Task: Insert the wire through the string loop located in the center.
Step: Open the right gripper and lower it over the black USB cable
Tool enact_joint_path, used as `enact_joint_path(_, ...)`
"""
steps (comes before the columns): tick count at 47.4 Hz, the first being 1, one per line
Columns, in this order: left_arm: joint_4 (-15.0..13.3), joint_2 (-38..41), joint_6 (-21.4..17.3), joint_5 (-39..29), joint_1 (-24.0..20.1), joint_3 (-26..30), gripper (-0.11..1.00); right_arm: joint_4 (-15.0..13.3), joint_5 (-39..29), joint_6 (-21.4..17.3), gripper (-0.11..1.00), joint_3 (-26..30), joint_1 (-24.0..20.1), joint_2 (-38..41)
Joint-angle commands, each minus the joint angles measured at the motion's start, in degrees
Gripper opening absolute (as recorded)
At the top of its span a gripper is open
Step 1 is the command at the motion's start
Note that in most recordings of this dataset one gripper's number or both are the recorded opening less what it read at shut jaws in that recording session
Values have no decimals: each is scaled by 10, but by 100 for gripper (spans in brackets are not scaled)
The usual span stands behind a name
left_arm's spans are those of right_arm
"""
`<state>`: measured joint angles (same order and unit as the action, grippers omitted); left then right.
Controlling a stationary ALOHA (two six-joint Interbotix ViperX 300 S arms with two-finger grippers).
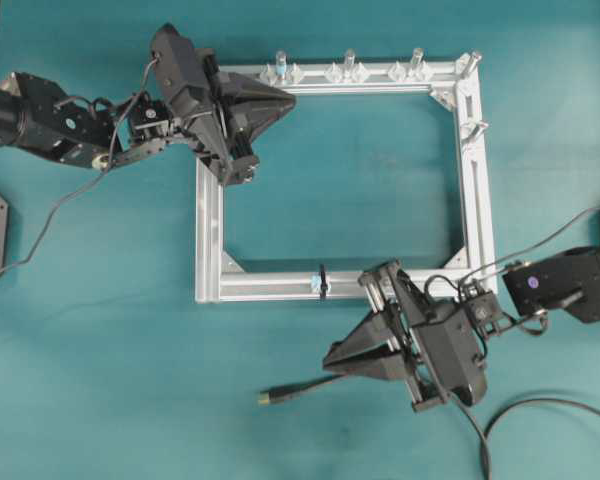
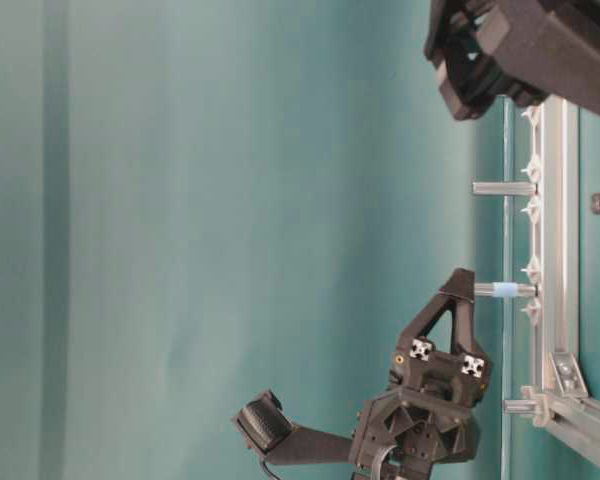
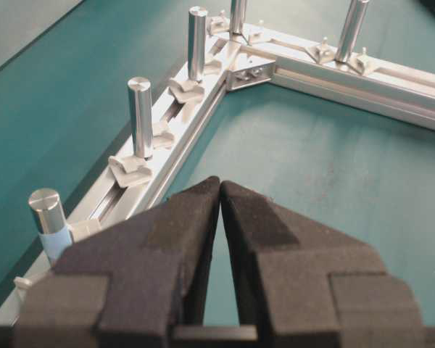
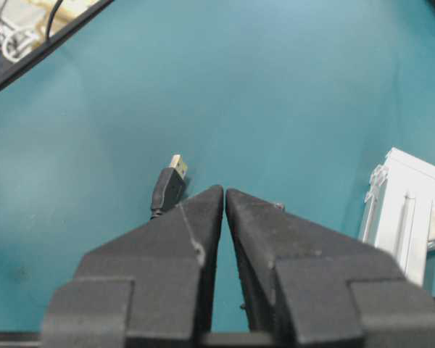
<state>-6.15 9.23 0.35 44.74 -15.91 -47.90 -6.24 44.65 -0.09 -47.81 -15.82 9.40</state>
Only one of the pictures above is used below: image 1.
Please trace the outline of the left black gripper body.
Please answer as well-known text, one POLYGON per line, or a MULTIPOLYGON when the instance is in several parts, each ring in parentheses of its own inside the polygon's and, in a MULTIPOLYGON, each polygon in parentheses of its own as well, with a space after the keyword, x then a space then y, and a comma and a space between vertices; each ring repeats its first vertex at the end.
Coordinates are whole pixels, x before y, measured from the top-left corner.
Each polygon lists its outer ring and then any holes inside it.
POLYGON ((251 147, 243 75, 222 71, 210 48, 196 48, 193 76, 178 94, 181 130, 193 151, 223 186, 253 180, 259 158, 251 147))

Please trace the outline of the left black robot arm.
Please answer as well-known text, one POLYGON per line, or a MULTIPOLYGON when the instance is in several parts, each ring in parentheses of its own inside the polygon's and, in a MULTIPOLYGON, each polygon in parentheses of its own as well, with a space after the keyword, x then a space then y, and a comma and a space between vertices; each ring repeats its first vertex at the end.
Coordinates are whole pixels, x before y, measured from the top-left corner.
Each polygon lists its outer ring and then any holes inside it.
POLYGON ((120 105, 69 96, 51 80, 13 73, 0 87, 0 146, 107 170, 184 144, 221 185, 250 182, 259 165, 254 140, 295 107, 294 95, 220 70, 210 49, 162 47, 153 58, 161 98, 142 92, 120 105))

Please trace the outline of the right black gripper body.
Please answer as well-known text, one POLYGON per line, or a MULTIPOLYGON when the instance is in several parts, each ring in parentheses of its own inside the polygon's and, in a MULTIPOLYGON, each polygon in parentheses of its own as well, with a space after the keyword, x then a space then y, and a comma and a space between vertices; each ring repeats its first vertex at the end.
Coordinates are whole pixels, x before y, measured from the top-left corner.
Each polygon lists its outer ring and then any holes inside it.
POLYGON ((435 317, 435 302, 453 299, 449 296, 433 297, 426 287, 418 286, 412 280, 397 259, 385 261, 364 271, 358 283, 365 290, 371 309, 382 310, 389 302, 396 302, 399 306, 399 317, 394 320, 392 328, 398 334, 399 350, 407 369, 407 378, 402 382, 406 384, 411 397, 412 409, 420 413, 447 404, 450 397, 445 403, 442 402, 410 328, 435 317))

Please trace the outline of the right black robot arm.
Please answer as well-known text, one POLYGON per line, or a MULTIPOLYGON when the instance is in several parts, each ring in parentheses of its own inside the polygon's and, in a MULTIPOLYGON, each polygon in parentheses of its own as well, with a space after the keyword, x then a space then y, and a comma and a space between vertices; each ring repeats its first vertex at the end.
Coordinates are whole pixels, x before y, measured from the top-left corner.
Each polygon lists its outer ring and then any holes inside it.
MULTIPOLYGON (((510 267, 503 280, 519 314, 511 321, 514 327, 544 320, 550 310, 565 310, 584 324, 600 321, 600 245, 510 267)), ((435 300, 397 260, 363 272, 358 283, 371 310, 332 344, 324 370, 403 381, 416 411, 444 404, 450 396, 466 406, 484 397, 481 346, 502 333, 497 323, 506 316, 494 292, 473 283, 456 299, 435 300)))

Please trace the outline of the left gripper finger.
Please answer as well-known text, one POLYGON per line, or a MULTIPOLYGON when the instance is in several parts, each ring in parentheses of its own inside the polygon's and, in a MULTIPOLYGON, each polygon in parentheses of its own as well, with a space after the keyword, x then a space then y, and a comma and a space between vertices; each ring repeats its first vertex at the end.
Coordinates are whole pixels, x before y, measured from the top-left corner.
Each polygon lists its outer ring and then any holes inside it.
POLYGON ((293 108, 296 105, 294 95, 236 72, 220 71, 218 82, 220 97, 231 104, 273 101, 275 106, 283 108, 293 108))
POLYGON ((250 100, 229 107, 229 140, 232 150, 251 143, 295 107, 294 99, 250 100))

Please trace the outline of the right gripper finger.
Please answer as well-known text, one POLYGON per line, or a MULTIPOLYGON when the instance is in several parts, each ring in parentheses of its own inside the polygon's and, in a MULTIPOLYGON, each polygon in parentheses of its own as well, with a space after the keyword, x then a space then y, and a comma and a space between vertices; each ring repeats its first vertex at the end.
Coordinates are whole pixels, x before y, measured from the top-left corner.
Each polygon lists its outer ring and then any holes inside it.
POLYGON ((403 381, 407 378, 402 352, 391 351, 387 345, 347 358, 336 359, 328 355, 323 359, 323 369, 338 375, 384 381, 403 381))
POLYGON ((382 310, 370 309, 344 339, 331 345, 329 352, 362 353, 381 345, 387 345, 390 351, 399 350, 398 334, 392 328, 399 313, 396 302, 389 302, 382 310))

